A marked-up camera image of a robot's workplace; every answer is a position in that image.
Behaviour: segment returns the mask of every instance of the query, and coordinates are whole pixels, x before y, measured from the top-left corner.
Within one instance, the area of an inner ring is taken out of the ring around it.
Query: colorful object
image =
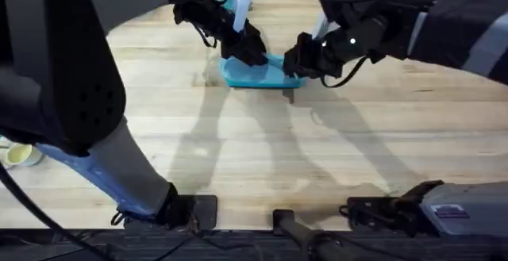
[[[237,0],[227,0],[223,6],[234,11],[237,9]],[[282,69],[283,56],[267,54],[266,57],[268,64],[252,67],[235,57],[221,59],[221,74],[231,87],[299,88],[305,82],[305,79],[285,76]]]

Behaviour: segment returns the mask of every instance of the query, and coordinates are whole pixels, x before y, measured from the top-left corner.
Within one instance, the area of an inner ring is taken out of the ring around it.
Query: wooden table
[[[252,23],[275,53],[314,25],[314,0],[254,0]],[[128,94],[125,115],[158,172],[181,193],[216,194],[218,228],[267,229],[292,208],[308,224],[347,229],[350,196],[403,194],[420,181],[508,180],[508,88],[433,65],[367,63],[346,87],[309,81],[290,105],[280,90],[233,90],[218,50],[166,6],[109,35]],[[115,204],[50,159],[11,175],[67,228],[109,228]],[[42,224],[0,190],[0,228]]]

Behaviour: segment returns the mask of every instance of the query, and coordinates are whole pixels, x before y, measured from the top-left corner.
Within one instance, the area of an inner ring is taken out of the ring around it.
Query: yellow object
[[[7,152],[7,160],[9,163],[18,164],[26,161],[30,153],[32,153],[31,145],[17,144]]]

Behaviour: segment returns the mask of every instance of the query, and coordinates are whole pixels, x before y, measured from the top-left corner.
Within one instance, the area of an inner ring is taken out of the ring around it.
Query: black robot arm
[[[320,2],[327,20],[340,28],[317,36],[300,34],[285,56],[287,75],[340,78],[342,66],[352,59],[377,63],[392,56],[464,69],[508,84],[502,73],[508,66],[508,43],[502,39],[508,36],[508,0]]]
[[[0,0],[0,51],[0,134],[66,163],[131,220],[172,228],[203,213],[214,227],[217,198],[179,195],[132,138],[91,0]]]

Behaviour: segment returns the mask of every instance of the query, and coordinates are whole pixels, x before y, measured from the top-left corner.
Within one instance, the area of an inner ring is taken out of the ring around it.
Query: white cup
[[[7,149],[10,145],[12,145],[12,142],[3,136],[0,136],[0,149]]]
[[[6,151],[4,162],[7,166],[33,166],[40,162],[43,154],[32,145],[14,143]]]

